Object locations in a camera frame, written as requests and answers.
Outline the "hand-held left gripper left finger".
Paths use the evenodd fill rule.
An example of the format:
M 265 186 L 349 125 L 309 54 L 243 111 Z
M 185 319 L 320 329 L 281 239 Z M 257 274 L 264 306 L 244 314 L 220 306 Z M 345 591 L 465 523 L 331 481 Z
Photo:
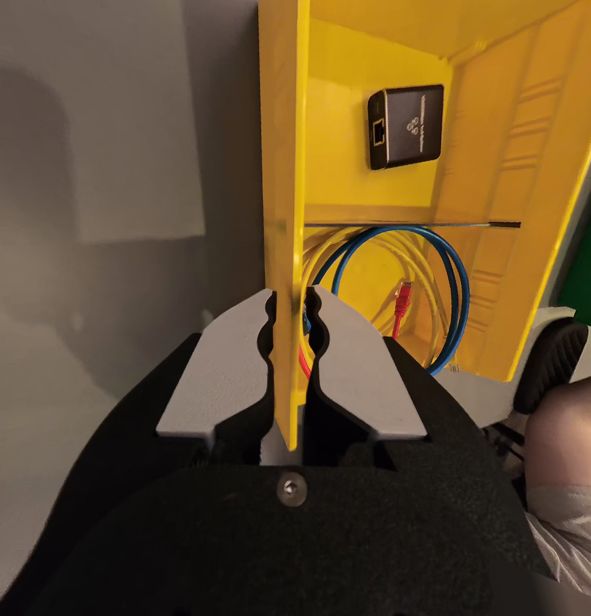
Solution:
M 262 289 L 203 330 L 157 424 L 159 436 L 216 439 L 220 423 L 261 402 L 270 369 L 259 338 L 268 326 L 273 342 L 275 299 Z

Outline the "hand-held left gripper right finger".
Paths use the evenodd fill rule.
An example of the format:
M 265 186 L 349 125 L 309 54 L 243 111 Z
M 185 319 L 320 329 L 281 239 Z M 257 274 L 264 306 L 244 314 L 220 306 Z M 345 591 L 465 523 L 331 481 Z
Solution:
M 427 430 L 369 320 L 321 285 L 307 288 L 311 376 L 320 399 L 377 441 L 421 440 Z

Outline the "green plastic bin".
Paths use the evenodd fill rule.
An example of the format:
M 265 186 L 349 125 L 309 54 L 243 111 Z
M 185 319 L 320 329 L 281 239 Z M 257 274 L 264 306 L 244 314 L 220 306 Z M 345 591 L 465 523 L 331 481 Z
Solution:
M 569 268 L 557 303 L 574 310 L 574 319 L 591 327 L 591 219 Z

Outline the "black ethernet switch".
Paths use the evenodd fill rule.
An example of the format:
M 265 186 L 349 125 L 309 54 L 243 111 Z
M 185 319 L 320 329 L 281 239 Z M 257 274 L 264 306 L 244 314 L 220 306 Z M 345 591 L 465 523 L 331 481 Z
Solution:
M 371 95 L 367 104 L 371 170 L 438 159 L 444 99 L 442 84 L 382 89 Z

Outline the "yellow plastic bin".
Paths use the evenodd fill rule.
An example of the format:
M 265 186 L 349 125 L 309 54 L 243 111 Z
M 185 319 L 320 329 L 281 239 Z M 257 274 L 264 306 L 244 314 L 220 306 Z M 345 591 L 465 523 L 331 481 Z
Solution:
M 297 446 L 301 303 L 366 227 L 440 224 L 470 282 L 454 363 L 510 381 L 591 166 L 591 1 L 259 1 L 277 424 Z M 371 170 L 368 99 L 443 86 L 440 156 Z

